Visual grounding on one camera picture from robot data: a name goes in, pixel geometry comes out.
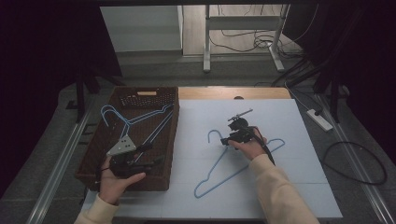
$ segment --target beige sleeve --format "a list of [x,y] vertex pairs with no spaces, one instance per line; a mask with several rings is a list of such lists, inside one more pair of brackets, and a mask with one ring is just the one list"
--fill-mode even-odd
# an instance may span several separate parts
[[81,211],[75,221],[75,224],[107,224],[116,214],[119,207],[105,203],[98,194],[96,200],[90,209]]
[[256,175],[260,204],[269,223],[318,223],[283,170],[263,154],[249,165]]

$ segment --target hand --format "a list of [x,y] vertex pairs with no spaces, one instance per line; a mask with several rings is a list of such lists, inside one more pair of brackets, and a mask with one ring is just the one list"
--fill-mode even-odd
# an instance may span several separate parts
[[119,198],[125,189],[143,179],[146,174],[140,173],[137,175],[132,175],[127,179],[117,179],[113,172],[111,172],[108,167],[110,166],[110,159],[111,157],[107,157],[106,161],[102,165],[102,178],[100,182],[100,192],[99,197],[105,201],[106,203],[110,204],[118,204]]
[[[256,134],[256,136],[258,136],[265,144],[267,144],[267,139],[262,137],[258,128],[254,128],[254,134]],[[264,149],[262,149],[261,144],[255,138],[252,138],[249,142],[246,143],[238,143],[233,140],[229,140],[228,144],[241,150],[245,154],[245,156],[251,161],[257,156],[265,154],[265,151]]]

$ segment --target power strip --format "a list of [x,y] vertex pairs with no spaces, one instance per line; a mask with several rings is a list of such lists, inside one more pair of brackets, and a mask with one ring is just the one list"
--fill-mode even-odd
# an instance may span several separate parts
[[308,111],[306,111],[306,114],[311,117],[311,119],[320,126],[320,128],[322,128],[325,132],[329,131],[332,129],[332,125],[327,122],[326,119],[324,119],[321,115],[315,115],[315,110],[314,109],[310,109]]

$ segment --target person's left hand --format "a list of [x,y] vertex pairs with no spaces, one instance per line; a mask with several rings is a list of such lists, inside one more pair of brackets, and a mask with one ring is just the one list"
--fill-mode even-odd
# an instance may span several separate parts
[[110,159],[111,157],[107,157],[106,161],[102,165],[102,170],[105,170],[102,171],[99,197],[106,203],[116,205],[125,189],[143,179],[146,174],[140,173],[132,175],[127,179],[118,179],[114,176],[113,172],[108,169],[110,166]]

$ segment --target white table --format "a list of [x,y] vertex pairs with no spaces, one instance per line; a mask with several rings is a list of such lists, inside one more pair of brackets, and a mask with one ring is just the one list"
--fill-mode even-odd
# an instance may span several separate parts
[[[245,118],[258,126],[269,140],[281,138],[286,145],[273,153],[276,166],[282,167],[318,218],[339,218],[342,214],[318,161],[316,151],[294,100],[180,100],[170,188],[162,192],[128,192],[120,199],[116,217],[137,219],[262,219],[254,176],[246,169],[226,183],[196,199],[197,184],[224,150],[217,134],[231,132],[227,121],[238,113],[253,109]],[[269,145],[270,149],[278,143]],[[198,193],[219,183],[246,166],[240,151],[228,149],[210,180]],[[89,192],[82,209],[91,206],[96,192]]]

